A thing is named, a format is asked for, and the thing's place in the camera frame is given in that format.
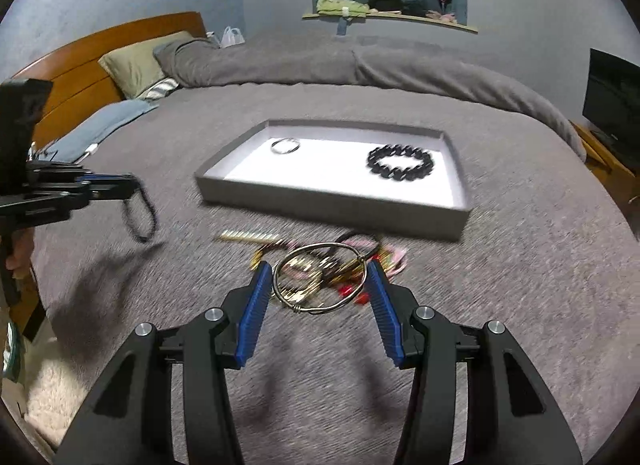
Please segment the person's left hand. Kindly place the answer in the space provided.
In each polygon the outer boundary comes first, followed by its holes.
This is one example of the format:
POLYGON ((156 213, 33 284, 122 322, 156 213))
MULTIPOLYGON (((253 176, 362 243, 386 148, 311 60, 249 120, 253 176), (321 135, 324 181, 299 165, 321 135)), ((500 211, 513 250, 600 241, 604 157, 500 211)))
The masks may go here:
POLYGON ((35 249, 35 230, 32 228, 12 233, 12 253, 6 257, 6 269, 14 279, 23 279, 32 266, 32 253, 35 249))

